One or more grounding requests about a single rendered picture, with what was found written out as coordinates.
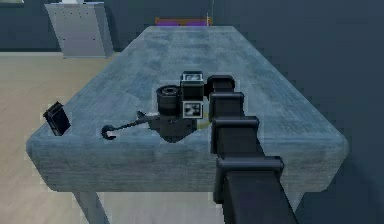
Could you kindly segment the grey cupboard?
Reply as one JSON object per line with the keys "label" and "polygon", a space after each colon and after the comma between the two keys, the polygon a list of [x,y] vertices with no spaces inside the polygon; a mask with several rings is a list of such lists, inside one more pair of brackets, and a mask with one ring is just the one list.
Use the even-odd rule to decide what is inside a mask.
{"label": "grey cupboard", "polygon": [[103,2],[59,2],[45,8],[64,58],[108,58],[113,54]]}

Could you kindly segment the orange and purple chair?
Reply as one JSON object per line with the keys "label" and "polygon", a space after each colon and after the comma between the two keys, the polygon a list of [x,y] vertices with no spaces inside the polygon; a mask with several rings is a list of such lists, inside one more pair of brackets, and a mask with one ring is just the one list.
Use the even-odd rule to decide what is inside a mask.
{"label": "orange and purple chair", "polygon": [[200,18],[171,18],[156,16],[154,22],[156,26],[211,26],[213,24],[212,17],[209,14]]}

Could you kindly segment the blue-grey table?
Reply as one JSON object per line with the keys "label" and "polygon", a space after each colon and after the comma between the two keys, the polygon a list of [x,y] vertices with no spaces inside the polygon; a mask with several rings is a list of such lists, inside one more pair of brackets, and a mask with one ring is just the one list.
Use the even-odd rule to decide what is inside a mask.
{"label": "blue-grey table", "polygon": [[90,224],[102,224],[94,202],[105,197],[111,224],[224,224],[212,201],[215,158],[202,127],[177,143],[146,125],[101,136],[136,112],[156,108],[156,90],[186,70],[229,74],[260,121],[264,151],[283,159],[281,182],[292,206],[325,190],[346,158],[345,137],[236,29],[226,26],[145,29],[65,105],[71,126],[55,136],[48,125],[29,138],[27,153],[57,192],[73,192]]}

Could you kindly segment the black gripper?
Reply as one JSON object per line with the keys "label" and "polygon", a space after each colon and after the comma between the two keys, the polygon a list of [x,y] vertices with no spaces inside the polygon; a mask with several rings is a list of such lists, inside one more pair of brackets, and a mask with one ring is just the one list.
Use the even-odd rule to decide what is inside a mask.
{"label": "black gripper", "polygon": [[105,125],[101,129],[101,136],[106,140],[113,140],[113,131],[137,126],[149,121],[149,128],[156,131],[160,137],[169,143],[177,143],[197,130],[197,120],[184,118],[181,112],[181,90],[176,85],[161,86],[156,90],[158,113],[145,114],[137,111],[137,120],[125,125],[114,127]]}

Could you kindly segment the small black box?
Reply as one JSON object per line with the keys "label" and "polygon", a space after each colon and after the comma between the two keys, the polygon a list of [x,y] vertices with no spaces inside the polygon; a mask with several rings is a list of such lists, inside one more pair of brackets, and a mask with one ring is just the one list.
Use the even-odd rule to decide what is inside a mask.
{"label": "small black box", "polygon": [[46,119],[55,136],[62,136],[71,126],[70,121],[60,102],[54,103],[44,113]]}

